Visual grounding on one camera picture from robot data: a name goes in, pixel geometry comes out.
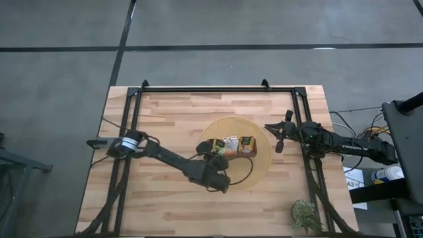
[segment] round straw placemat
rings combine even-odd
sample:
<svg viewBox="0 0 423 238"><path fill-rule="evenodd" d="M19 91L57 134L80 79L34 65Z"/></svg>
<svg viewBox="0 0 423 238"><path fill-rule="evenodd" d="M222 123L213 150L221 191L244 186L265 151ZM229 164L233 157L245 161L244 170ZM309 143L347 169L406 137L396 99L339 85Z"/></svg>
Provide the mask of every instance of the round straw placemat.
<svg viewBox="0 0 423 238"><path fill-rule="evenodd" d="M207 127L201 135L201 141L207 139L237 136L254 136L256 139L257 155L251 157L254 168L251 175L243 182L230 186L229 189L244 189L254 186L261 181L269 170L272 162L272 148L264 132L253 122L236 116L220 118ZM238 182L249 173L251 162L245 158L237 158L229 161L226 170L231 182Z"/></svg>

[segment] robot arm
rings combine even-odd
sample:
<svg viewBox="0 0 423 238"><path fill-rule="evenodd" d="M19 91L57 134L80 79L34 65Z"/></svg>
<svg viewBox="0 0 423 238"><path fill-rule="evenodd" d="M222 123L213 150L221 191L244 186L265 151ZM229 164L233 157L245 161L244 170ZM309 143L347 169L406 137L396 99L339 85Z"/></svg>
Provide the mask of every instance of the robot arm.
<svg viewBox="0 0 423 238"><path fill-rule="evenodd" d="M147 141L145 147L138 147L144 140ZM120 143L110 146L107 155L115 159L126 156L152 157L182 171L190 182L226 193L230 178L219 174L218 171L227 168L227 161L217 154L210 153L212 146L207 142L200 145L197 147L197 152L198 154L207 153L205 160L189 160L161 147L158 141L150 139L145 132L130 130Z"/></svg>
<svg viewBox="0 0 423 238"><path fill-rule="evenodd" d="M395 148L386 141L348 138L324 129L316 122L304 122L300 127L291 122L292 111L287 111L285 122L266 124L265 128L271 132L278 143L276 152L281 153L284 139L299 142L312 157L323 158L327 153L343 153L348 155L362 155L384 165L398 163Z"/></svg>

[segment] small package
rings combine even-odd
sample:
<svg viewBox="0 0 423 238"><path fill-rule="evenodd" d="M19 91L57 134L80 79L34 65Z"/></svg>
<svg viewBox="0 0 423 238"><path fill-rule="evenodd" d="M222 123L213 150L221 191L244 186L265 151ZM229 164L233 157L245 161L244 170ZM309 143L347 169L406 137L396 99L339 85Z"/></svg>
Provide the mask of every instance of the small package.
<svg viewBox="0 0 423 238"><path fill-rule="evenodd" d="M253 136L241 136L239 138L239 153L254 153L256 140Z"/></svg>
<svg viewBox="0 0 423 238"><path fill-rule="evenodd" d="M225 153L225 142L221 139L213 138L208 139L208 141L213 145L213 152L217 152L220 155Z"/></svg>
<svg viewBox="0 0 423 238"><path fill-rule="evenodd" d="M238 137L225 137L223 138L223 142L225 142L225 155L234 155L238 153Z"/></svg>

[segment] potted plant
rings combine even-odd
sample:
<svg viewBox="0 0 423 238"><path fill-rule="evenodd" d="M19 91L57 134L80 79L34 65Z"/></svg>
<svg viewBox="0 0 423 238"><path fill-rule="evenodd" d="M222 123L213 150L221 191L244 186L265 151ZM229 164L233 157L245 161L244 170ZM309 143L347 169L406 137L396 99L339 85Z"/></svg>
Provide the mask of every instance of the potted plant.
<svg viewBox="0 0 423 238"><path fill-rule="evenodd" d="M309 229L316 235L322 233L322 223L319 221L319 214L316 213L314 203L297 200L291 208L291 218L294 221L293 228L304 228L306 234Z"/></svg>

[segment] concrete floor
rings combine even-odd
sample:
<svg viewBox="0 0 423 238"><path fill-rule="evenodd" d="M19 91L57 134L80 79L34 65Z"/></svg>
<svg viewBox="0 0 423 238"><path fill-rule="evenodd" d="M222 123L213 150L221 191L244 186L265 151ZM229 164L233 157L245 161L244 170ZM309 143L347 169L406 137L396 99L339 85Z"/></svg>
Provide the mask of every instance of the concrete floor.
<svg viewBox="0 0 423 238"><path fill-rule="evenodd" d="M3 0L0 48L117 46L128 6L128 0ZM138 0L127 45L411 42L423 42L423 19L411 0ZM5 147L54 164L50 175L32 176L16 224L25 229L16 229L15 237L73 233L92 155L85 140L96 136L115 57L0 53ZM324 85L329 108L345 110L420 92L421 62L420 48L127 52L117 85L144 79L151 85L257 85L267 78L273 85ZM344 115L361 130L377 113ZM362 167L380 165L365 159ZM369 224L366 217L358 211L364 233L392 234L389 225Z"/></svg>

